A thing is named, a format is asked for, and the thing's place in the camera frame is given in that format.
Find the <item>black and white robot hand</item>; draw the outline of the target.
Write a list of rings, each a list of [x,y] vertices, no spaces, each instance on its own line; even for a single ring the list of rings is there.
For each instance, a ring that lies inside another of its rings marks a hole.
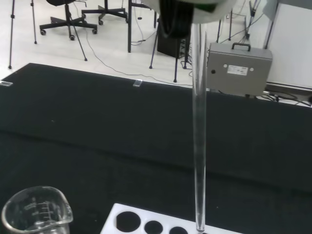
[[[181,39],[191,34],[192,24],[220,20],[236,4],[235,0],[144,0],[156,11],[165,37]]]

